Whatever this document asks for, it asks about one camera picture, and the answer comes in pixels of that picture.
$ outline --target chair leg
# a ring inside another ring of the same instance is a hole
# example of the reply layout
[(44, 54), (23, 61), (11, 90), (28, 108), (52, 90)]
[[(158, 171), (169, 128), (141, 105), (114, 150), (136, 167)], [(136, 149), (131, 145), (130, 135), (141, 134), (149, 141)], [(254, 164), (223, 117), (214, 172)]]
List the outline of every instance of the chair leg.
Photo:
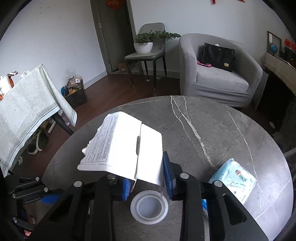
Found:
[(148, 67), (147, 67), (147, 61), (144, 61), (144, 64), (145, 64), (145, 69), (146, 69), (147, 77), (149, 78)]
[(165, 69), (165, 77), (168, 78), (168, 75), (167, 75), (167, 72), (166, 72), (165, 56), (163, 56), (163, 68)]
[(68, 127), (63, 120), (63, 118), (56, 112), (52, 115), (52, 119), (64, 130), (66, 131), (70, 136), (74, 134), (74, 132)]
[(132, 73), (131, 73), (131, 65), (130, 65), (130, 63), (129, 63), (128, 61), (126, 61), (126, 65), (127, 65), (127, 67), (128, 67), (128, 71), (129, 71), (129, 73), (130, 73), (131, 84), (133, 85), (133, 89), (135, 90), (135, 85), (134, 85), (134, 83), (133, 83), (133, 75), (132, 75)]
[(156, 92), (156, 60), (153, 60), (154, 93)]

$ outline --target potted plant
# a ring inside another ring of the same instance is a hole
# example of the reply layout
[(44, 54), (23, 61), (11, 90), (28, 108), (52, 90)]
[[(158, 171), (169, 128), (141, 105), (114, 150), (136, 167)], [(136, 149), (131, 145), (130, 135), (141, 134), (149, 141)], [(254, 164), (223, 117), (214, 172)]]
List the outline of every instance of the potted plant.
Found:
[(138, 34), (135, 39), (135, 50), (138, 54), (150, 53), (153, 47), (153, 42), (159, 39), (172, 40), (180, 38), (181, 35), (168, 33), (167, 31), (156, 31), (150, 33)]

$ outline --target globe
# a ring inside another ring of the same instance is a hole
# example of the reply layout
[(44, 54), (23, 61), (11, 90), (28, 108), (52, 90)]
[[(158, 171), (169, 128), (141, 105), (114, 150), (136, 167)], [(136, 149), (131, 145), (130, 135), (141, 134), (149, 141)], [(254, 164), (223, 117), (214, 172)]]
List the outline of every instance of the globe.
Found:
[(270, 51), (273, 52), (273, 54), (276, 54), (278, 51), (278, 48), (275, 44), (270, 45)]

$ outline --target armchair seat cushion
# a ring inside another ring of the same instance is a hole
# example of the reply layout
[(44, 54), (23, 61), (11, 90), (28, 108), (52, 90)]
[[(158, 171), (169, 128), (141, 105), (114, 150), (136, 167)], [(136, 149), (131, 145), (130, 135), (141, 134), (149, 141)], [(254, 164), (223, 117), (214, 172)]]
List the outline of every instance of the armchair seat cushion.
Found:
[(246, 92), (249, 83), (235, 71), (197, 66), (196, 83), (215, 89)]

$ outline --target black handbag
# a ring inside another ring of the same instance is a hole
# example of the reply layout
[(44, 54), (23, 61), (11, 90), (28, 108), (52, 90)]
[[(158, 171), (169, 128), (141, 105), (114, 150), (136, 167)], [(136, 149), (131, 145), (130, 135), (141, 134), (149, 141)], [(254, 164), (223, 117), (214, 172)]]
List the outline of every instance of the black handbag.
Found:
[(205, 43), (201, 62), (232, 72), (235, 50)]

